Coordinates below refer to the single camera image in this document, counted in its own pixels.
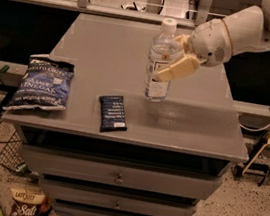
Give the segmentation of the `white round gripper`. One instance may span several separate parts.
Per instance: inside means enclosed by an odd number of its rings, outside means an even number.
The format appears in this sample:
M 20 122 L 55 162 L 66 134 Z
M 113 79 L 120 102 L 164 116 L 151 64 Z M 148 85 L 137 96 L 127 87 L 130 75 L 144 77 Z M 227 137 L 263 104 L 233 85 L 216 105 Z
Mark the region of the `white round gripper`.
M 170 81 L 193 74 L 201 64 L 209 67 L 226 63 L 232 57 L 232 43 L 228 28 L 223 20 L 215 19 L 205 22 L 194 29 L 188 36 L 175 36 L 179 48 L 187 53 L 177 62 L 155 71 L 152 77 L 155 81 Z

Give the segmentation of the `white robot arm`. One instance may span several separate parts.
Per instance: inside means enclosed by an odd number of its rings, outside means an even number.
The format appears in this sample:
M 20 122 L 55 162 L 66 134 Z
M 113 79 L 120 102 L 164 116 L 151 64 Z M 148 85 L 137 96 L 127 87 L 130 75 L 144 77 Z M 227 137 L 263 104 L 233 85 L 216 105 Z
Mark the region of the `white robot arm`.
M 202 23 L 191 34 L 178 37 L 184 51 L 179 60 L 153 73 L 155 81 L 193 74 L 200 65 L 217 66 L 246 52 L 270 50 L 270 0 L 225 18 Z

